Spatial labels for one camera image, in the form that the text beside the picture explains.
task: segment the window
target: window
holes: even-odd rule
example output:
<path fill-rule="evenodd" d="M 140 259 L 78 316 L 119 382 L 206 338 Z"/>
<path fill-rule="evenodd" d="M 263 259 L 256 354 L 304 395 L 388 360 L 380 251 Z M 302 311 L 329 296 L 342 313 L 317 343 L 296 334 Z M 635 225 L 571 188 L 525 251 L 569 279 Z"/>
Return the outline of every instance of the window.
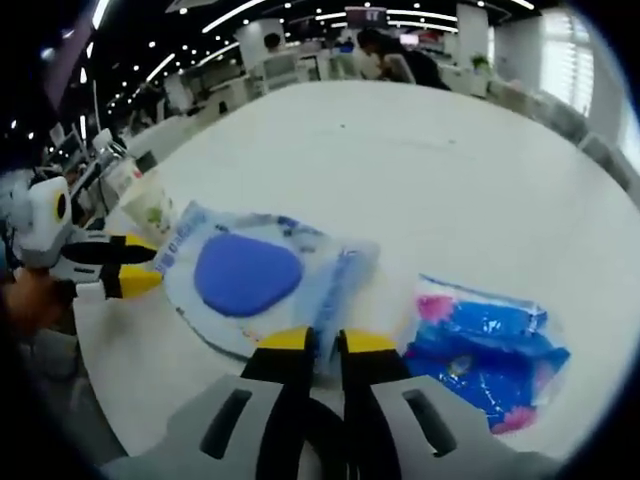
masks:
<path fill-rule="evenodd" d="M 619 144 L 629 163 L 640 172 L 640 125 L 631 102 L 628 100 L 623 113 Z"/>
<path fill-rule="evenodd" d="M 489 65 L 492 67 L 495 66 L 496 60 L 496 29 L 491 27 L 489 28 L 489 48 L 487 49 L 487 60 L 489 60 Z"/>
<path fill-rule="evenodd" d="M 587 116 L 593 94 L 588 30 L 564 10 L 543 12 L 542 30 L 542 89 Z"/>

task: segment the pink object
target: pink object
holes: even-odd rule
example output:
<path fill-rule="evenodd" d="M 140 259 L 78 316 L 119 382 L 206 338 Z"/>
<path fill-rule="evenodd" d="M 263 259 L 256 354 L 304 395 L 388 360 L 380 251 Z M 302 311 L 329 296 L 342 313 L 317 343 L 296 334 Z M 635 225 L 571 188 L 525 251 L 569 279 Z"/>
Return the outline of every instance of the pink object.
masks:
<path fill-rule="evenodd" d="M 445 295 L 424 295 L 416 303 L 420 317 L 429 323 L 448 321 L 453 313 L 453 298 Z"/>
<path fill-rule="evenodd" d="M 536 366 L 536 370 L 533 376 L 533 394 L 534 396 L 540 395 L 542 389 L 547 386 L 551 381 L 555 372 L 549 362 L 540 362 Z"/>
<path fill-rule="evenodd" d="M 536 421 L 536 411 L 527 407 L 514 407 L 505 414 L 504 422 L 494 425 L 491 433 L 500 435 L 502 433 L 515 432 L 532 425 Z"/>

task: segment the ceiling light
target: ceiling light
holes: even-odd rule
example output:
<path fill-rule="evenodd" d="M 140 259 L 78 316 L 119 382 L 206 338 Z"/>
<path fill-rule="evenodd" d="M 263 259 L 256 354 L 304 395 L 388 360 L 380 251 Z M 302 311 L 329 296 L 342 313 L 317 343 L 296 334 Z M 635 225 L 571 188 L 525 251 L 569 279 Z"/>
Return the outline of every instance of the ceiling light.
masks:
<path fill-rule="evenodd" d="M 346 17 L 347 12 L 327 13 L 325 15 L 319 15 L 316 20 L 331 20 L 332 18 Z"/>
<path fill-rule="evenodd" d="M 87 118 L 84 115 L 80 115 L 80 136 L 87 139 Z"/>
<path fill-rule="evenodd" d="M 150 82 L 151 80 L 153 80 L 153 77 L 155 77 L 158 73 L 160 73 L 160 71 L 166 67 L 168 65 L 168 63 L 170 61 L 172 61 L 174 58 L 176 58 L 176 54 L 172 53 L 171 55 L 169 55 L 167 58 L 165 58 L 162 62 L 160 62 L 160 65 L 158 65 L 153 72 L 151 72 L 149 74 L 149 76 L 147 77 L 147 82 Z"/>
<path fill-rule="evenodd" d="M 233 10 L 231 10 L 229 13 L 225 13 L 224 15 L 222 15 L 220 18 L 214 20 L 213 22 L 211 22 L 209 25 L 207 25 L 206 27 L 204 27 L 202 29 L 202 33 L 209 33 L 211 30 L 213 30 L 214 28 L 216 28 L 218 25 L 223 24 L 224 22 L 226 22 L 227 20 L 229 20 L 230 18 L 235 17 L 236 15 L 238 15 L 239 13 L 244 12 L 245 10 L 254 7 L 256 5 L 259 5 L 260 3 L 264 2 L 265 0 L 251 0 L 247 3 L 245 3 L 244 5 L 240 5 L 237 8 L 234 8 Z"/>
<path fill-rule="evenodd" d="M 430 12 L 414 12 L 413 10 L 387 10 L 388 14 L 391 15 L 412 15 L 414 17 L 428 17 L 428 18 L 438 18 L 440 20 L 449 20 L 451 22 L 457 22 L 458 17 L 452 17 L 451 15 L 442 15 L 440 13 L 430 13 Z"/>
<path fill-rule="evenodd" d="M 529 10 L 533 10 L 533 4 L 525 1 L 525 0 L 511 0 L 512 2 L 517 3 L 518 5 L 522 5 L 524 8 L 528 8 Z"/>
<path fill-rule="evenodd" d="M 104 18 L 104 14 L 107 11 L 110 1 L 111 0 L 98 0 L 98 6 L 96 6 L 93 18 L 91 19 L 93 22 L 93 28 L 96 30 L 100 28 L 100 24 L 102 23 L 102 19 Z"/>
<path fill-rule="evenodd" d="M 393 26 L 396 26 L 396 27 L 431 28 L 433 30 L 444 30 L 445 32 L 458 33 L 458 29 L 457 28 L 447 27 L 447 26 L 444 26 L 444 25 L 434 25 L 433 23 L 393 21 L 393 22 L 389 22 L 389 25 L 393 25 Z"/>
<path fill-rule="evenodd" d="M 40 52 L 40 58 L 42 60 L 47 60 L 47 61 L 53 60 L 53 57 L 55 56 L 55 54 L 56 54 L 56 51 L 53 48 L 47 47 Z"/>
<path fill-rule="evenodd" d="M 231 45 L 229 45 L 228 47 L 224 47 L 221 48 L 220 50 L 218 50 L 217 52 L 213 52 L 211 55 L 209 55 L 208 57 L 203 58 L 200 63 L 198 64 L 199 67 L 201 67 L 202 65 L 204 65 L 205 63 L 207 63 L 210 60 L 213 60 L 214 58 L 222 55 L 223 53 L 227 53 L 229 50 L 232 50 L 236 47 L 238 47 L 240 44 L 238 42 L 235 42 Z"/>

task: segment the person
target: person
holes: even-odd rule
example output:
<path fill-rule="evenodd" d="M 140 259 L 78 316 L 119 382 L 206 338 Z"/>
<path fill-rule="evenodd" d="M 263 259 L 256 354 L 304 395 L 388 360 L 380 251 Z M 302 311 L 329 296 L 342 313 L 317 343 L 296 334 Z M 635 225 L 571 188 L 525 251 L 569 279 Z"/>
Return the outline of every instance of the person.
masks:
<path fill-rule="evenodd" d="M 264 37 L 264 46 L 269 53 L 278 53 L 280 51 L 280 42 L 282 39 L 277 33 L 269 33 Z"/>
<path fill-rule="evenodd" d="M 18 269 L 15 282 L 0 287 L 1 320 L 20 337 L 56 324 L 68 305 L 60 300 L 59 289 L 46 270 Z"/>
<path fill-rule="evenodd" d="M 389 37 L 374 29 L 364 29 L 358 33 L 358 44 L 367 55 L 377 55 L 380 58 L 382 71 L 379 79 L 402 81 L 398 72 L 385 61 L 391 54 L 402 55 L 411 70 L 416 84 L 439 90 L 451 89 L 442 81 L 437 63 L 428 55 L 421 52 L 407 50 L 399 40 Z"/>
<path fill-rule="evenodd" d="M 340 51 L 342 53 L 351 53 L 353 52 L 354 47 L 355 44 L 353 43 L 353 39 L 349 37 L 347 38 L 347 41 L 342 44 L 342 48 L 340 48 Z"/>

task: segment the white table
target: white table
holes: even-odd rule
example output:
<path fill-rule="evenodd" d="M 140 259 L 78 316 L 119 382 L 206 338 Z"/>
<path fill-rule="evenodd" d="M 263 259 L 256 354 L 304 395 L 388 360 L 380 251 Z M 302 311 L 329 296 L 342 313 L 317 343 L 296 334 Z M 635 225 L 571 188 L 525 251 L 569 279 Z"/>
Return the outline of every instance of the white table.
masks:
<path fill-rule="evenodd" d="M 588 436 L 640 333 L 640 215 L 573 145 L 487 102 L 412 85 L 323 82 L 268 95 L 159 166 L 179 208 L 290 215 L 379 242 L 352 325 L 406 315 L 418 272 L 548 308 L 572 358 L 531 428 L 505 438 L 558 458 Z M 162 289 L 77 311 L 91 382 L 130 454 L 223 372 Z"/>

